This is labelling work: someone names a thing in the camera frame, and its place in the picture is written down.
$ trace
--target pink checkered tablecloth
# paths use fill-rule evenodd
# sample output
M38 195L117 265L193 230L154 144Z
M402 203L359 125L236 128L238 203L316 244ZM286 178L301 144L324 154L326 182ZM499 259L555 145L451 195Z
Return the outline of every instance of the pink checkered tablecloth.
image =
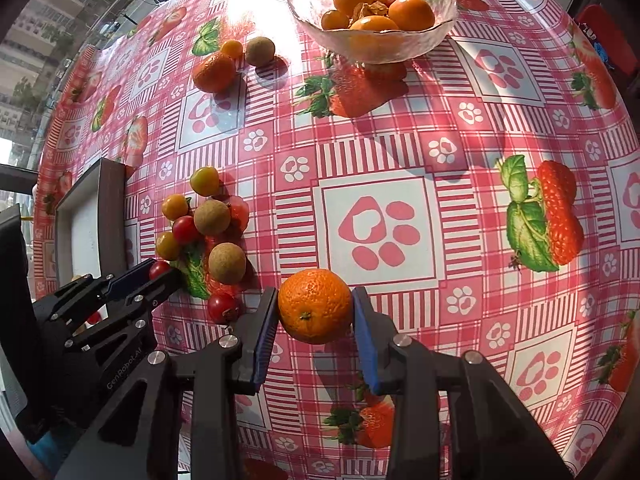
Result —
M89 48L40 168L38 294L57 288L52 206L99 157L133 172L130 265L155 256L162 199L199 202L189 177L215 166L250 212L249 309L260 288L309 267L365 285L400 332L440 352L479 349L579 471L624 397L624 378L598 382L598 360L639 307L638 140L554 0L459 3L451 33L406 75L364 77L327 58L286 0L172 0L112 47ZM194 88L195 54L258 35L274 40L277 62L241 62L238 83L215 96ZM539 200L552 185L544 160L577 182L561 226ZM154 312L162 348L194 351L224 333L207 318L210 278L200 285ZM280 328L260 393L238 397L244 452L296 480L384 476L388 447L340 444L324 424L332 407L363 407L346 387L357 370L351 339L310 346ZM441 420L446 430L446 398Z

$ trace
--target clear glass fruit bowl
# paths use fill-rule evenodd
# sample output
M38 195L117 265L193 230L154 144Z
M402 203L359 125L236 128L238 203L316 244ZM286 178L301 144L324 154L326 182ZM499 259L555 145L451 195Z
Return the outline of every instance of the clear glass fruit bowl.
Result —
M322 14L333 9L333 0L287 0L302 29L320 46L364 63L393 63L421 56L433 50L453 28L458 17L456 0L426 0L436 21L419 32L386 30L322 30Z

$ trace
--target strawberry print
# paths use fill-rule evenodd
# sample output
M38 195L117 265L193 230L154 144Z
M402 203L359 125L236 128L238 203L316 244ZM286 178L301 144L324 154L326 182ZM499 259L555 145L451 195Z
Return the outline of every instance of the strawberry print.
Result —
M164 20L162 20L162 22L160 23L160 26L149 37L146 44L148 44L148 46L151 46L154 43L157 43L158 41L162 40L162 38L164 38L169 32L171 32L172 30L174 30L175 27L180 25L180 23L182 22L182 19L186 15L187 15L186 7L178 7L177 9L172 10L172 12L169 13L169 15Z
M626 321L622 323L624 341L607 348L598 361L600 367L598 382L608 384L621 393L628 390L640 361L640 323L637 318L637 310L627 314Z
M300 102L308 107L300 114L315 118L338 115L356 118L375 110L384 103L405 95L409 87L403 63L355 66L341 56L328 53L324 58L327 75L305 79L296 91Z
M584 231L573 212L577 193L574 174L563 164L543 161L529 181L524 155L498 162L509 190L507 240L514 251L509 267L551 272L582 250Z

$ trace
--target cherry tomato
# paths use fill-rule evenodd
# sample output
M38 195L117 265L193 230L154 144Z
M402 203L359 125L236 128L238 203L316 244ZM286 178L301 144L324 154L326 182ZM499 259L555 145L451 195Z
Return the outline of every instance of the cherry tomato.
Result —
M163 260L158 260L149 269L149 279L154 280L160 276L160 274L164 274L168 270L171 270L171 265Z
M97 310L91 314L89 316L89 318L86 320L86 322L90 325L95 325L96 323L100 323L102 321L102 316L100 315L100 312L98 312Z
M180 244L171 231L165 231L158 237L156 240L156 253L170 262L178 259L180 256Z
M193 222L193 216L189 215L178 218L174 222L171 231L174 234L175 241L180 245L193 244L194 241L200 238L200 233Z
M189 203L184 195L172 194L162 202L162 214L169 220L177 220L189 212Z
M240 304L232 296L219 292L209 296L207 312L215 324L226 325L238 319Z

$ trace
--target green leaf print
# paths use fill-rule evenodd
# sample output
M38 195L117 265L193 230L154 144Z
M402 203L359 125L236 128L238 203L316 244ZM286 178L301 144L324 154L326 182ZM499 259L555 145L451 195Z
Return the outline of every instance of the green leaf print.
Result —
M549 253L546 219L538 202L509 204L507 240L525 267L536 272L558 270Z
M202 244L193 244L184 248L180 259L171 262L184 276L185 285L189 294L201 300L209 299L209 291L204 282L204 269L202 268L202 256L204 247Z
M523 202L529 193L529 179L524 155L511 155L500 167L500 178L509 190L511 200Z

